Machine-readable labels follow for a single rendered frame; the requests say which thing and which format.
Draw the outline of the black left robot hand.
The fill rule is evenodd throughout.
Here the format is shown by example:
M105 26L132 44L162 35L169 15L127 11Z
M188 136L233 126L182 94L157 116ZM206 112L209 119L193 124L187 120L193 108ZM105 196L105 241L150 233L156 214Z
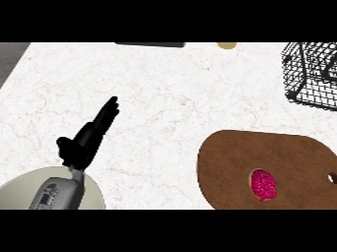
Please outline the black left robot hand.
M92 122L88 122L73 139L59 137L56 140L62 165L77 170L85 170L95 158L111 128L116 117L120 114L119 98L107 101Z

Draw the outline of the brown wooden cutting board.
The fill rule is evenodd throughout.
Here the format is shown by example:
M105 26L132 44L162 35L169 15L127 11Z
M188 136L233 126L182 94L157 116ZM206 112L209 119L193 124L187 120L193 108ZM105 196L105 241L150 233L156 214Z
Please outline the brown wooden cutting board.
M277 198L252 192L258 168L273 174ZM316 139L236 130L215 132L199 155L204 197L218 209L337 209L337 156Z

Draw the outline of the pale round plate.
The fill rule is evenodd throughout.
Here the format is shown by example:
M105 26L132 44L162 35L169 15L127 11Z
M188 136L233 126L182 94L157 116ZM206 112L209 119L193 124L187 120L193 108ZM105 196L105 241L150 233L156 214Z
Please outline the pale round plate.
M74 169L53 166L37 169L11 180L0 187L0 210L30 210L43 183L52 177L70 179ZM105 210L105 200L96 181L85 173L85 195L77 210Z

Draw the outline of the dark grey flat object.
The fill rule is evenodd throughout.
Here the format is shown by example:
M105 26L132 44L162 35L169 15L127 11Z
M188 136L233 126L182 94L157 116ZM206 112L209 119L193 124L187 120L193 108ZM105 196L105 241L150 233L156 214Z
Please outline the dark grey flat object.
M176 47L184 48L185 42L116 42L120 45L154 46L154 47Z

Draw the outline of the magenta oval fruit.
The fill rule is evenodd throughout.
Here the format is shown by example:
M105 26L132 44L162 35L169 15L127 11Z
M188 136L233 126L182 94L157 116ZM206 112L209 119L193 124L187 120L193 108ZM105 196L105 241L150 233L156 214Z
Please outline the magenta oval fruit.
M253 170L250 175L250 188L262 202L277 198L277 180L265 169Z

